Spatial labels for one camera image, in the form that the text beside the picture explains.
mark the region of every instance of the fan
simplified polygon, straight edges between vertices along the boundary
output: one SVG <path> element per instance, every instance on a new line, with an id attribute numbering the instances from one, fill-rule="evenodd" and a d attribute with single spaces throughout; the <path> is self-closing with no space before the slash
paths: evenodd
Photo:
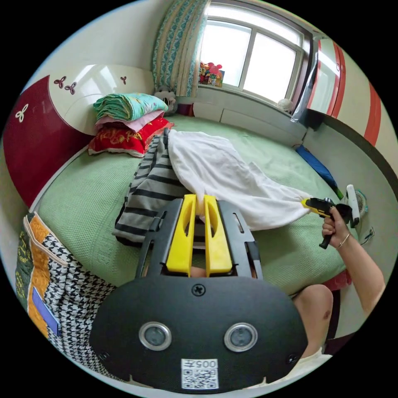
<path id="1" fill-rule="evenodd" d="M 366 204 L 366 196 L 359 189 L 355 190 L 355 196 L 358 202 L 359 217 L 360 219 L 362 219 L 362 217 L 368 212 L 368 206 Z M 347 193 L 345 194 L 341 202 L 344 204 L 349 204 Z"/>

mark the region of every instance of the screw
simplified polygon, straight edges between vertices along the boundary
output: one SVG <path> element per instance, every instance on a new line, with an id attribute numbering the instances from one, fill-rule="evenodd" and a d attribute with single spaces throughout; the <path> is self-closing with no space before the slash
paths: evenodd
<path id="1" fill-rule="evenodd" d="M 298 357 L 297 357 L 296 354 L 290 354 L 287 357 L 286 362 L 287 362 L 288 365 L 292 365 L 292 364 L 295 364 L 297 362 L 297 359 L 298 359 Z"/>
<path id="2" fill-rule="evenodd" d="M 206 292 L 206 288 L 200 284 L 196 284 L 192 288 L 192 294 L 197 297 L 204 295 L 205 292 Z"/>

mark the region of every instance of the patterned curtain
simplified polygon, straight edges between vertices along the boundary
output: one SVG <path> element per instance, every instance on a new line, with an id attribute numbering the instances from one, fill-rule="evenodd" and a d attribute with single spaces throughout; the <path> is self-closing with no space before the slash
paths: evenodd
<path id="1" fill-rule="evenodd" d="M 153 52 L 155 86 L 170 87 L 178 97 L 195 97 L 200 49 L 211 0 L 175 0 L 160 27 Z"/>

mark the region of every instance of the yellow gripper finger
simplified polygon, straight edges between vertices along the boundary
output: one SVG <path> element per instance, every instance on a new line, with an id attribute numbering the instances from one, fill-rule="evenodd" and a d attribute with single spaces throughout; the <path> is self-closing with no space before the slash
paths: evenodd
<path id="1" fill-rule="evenodd" d="M 191 276 L 195 212 L 196 195 L 185 195 L 166 262 L 169 272 L 178 272 L 187 274 L 188 277 Z"/>
<path id="2" fill-rule="evenodd" d="M 326 214 L 322 209 L 317 209 L 316 207 L 309 206 L 308 203 L 311 203 L 310 199 L 304 199 L 301 201 L 301 204 L 306 209 L 310 209 L 312 213 L 319 214 L 322 217 L 330 217 L 329 214 Z"/>
<path id="3" fill-rule="evenodd" d="M 214 196 L 204 196 L 206 276 L 223 274 L 232 270 L 232 261 L 223 222 Z"/>

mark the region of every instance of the blue label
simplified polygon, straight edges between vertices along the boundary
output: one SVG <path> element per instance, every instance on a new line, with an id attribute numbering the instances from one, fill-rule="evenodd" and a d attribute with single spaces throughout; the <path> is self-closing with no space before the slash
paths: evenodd
<path id="1" fill-rule="evenodd" d="M 37 308 L 39 314 L 44 319 L 44 322 L 46 322 L 47 326 L 54 332 L 56 336 L 61 336 L 61 325 L 58 319 L 55 318 L 55 316 L 51 313 L 48 307 L 44 304 L 39 292 L 36 290 L 35 287 L 33 288 L 32 301 Z"/>

